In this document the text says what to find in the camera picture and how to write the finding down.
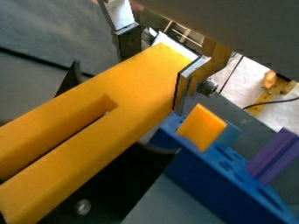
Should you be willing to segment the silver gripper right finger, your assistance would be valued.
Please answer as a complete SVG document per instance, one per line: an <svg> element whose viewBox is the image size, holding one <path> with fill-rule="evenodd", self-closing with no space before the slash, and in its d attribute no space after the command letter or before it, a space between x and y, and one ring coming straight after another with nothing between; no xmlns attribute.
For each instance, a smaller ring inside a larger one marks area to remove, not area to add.
<svg viewBox="0 0 299 224"><path fill-rule="evenodd" d="M220 42L205 38L201 56L177 73L172 110L180 115L186 97L193 97L198 84L220 71L228 61L232 50Z"/></svg>

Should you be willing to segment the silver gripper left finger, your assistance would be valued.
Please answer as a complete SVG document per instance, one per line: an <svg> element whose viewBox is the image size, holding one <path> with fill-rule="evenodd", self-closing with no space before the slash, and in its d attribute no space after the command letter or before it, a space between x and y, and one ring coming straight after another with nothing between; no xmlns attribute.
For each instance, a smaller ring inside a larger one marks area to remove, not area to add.
<svg viewBox="0 0 299 224"><path fill-rule="evenodd" d="M141 25L134 21L128 0L97 0L104 13L120 61L141 52Z"/></svg>

